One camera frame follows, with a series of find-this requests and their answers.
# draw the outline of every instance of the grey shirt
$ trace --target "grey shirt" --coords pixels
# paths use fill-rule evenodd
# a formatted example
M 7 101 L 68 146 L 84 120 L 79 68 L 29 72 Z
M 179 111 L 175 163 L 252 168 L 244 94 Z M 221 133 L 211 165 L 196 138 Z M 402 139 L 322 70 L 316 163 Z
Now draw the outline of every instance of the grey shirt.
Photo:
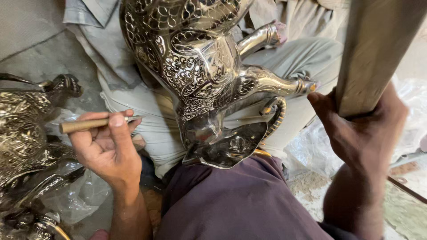
M 230 170 L 180 166 L 162 215 L 158 240 L 358 239 L 318 224 L 290 192 L 275 158 L 250 157 Z

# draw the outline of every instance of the brass tool handle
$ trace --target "brass tool handle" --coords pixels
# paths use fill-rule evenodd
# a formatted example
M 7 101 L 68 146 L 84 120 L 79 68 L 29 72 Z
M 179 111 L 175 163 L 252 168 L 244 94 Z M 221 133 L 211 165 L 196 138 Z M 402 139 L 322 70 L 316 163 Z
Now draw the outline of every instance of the brass tool handle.
M 59 131 L 64 133 L 76 132 L 84 129 L 97 128 L 101 126 L 108 125 L 108 118 L 98 119 L 98 120 L 89 120 L 82 122 L 65 122 L 59 124 Z

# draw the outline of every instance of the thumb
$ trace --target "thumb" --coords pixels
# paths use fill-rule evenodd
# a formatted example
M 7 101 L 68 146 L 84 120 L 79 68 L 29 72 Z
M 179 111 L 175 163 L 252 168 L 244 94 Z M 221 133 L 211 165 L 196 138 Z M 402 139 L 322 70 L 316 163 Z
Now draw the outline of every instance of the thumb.
M 336 112 L 335 102 L 329 95 L 325 96 L 314 92 L 310 93 L 307 99 L 328 134 L 337 130 L 343 124 L 341 117 Z
M 129 127 L 121 113 L 114 113 L 108 121 L 111 138 L 119 153 L 129 152 L 133 148 Z

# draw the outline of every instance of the elephant ear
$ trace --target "elephant ear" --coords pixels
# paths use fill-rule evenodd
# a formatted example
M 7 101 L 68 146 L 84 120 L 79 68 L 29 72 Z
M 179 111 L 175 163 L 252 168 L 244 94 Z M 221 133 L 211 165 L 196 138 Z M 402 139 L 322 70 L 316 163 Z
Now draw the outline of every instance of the elephant ear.
M 267 123 L 251 123 L 225 129 L 213 141 L 194 143 L 182 163 L 202 163 L 222 169 L 230 169 L 254 153 L 267 131 Z

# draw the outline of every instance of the engraved brass elephant figurine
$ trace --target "engraved brass elephant figurine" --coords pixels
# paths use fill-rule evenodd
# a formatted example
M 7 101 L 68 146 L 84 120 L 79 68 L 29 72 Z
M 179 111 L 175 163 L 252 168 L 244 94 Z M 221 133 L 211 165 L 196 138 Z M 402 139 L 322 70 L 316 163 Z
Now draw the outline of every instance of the engraved brass elephant figurine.
M 53 239 L 48 228 L 57 222 L 32 208 L 35 199 L 78 179 L 84 168 L 66 176 L 37 180 L 37 173 L 61 159 L 76 159 L 74 150 L 47 141 L 43 120 L 67 96 L 79 97 L 81 87 L 72 75 L 59 75 L 41 84 L 0 73 L 0 80 L 24 82 L 41 90 L 0 89 L 0 239 Z
M 316 88 L 306 79 L 281 79 L 262 66 L 242 64 L 248 54 L 283 42 L 280 31 L 284 26 L 278 22 L 235 42 L 229 30 L 251 3 L 122 0 L 122 32 L 143 80 L 154 77 L 173 97 L 181 140 L 188 148 L 184 164 L 233 167 L 280 125 L 285 96 L 307 94 Z M 268 93 L 270 99 L 260 114 L 275 113 L 272 119 L 225 128 L 225 115 L 248 106 L 249 97 L 260 92 Z

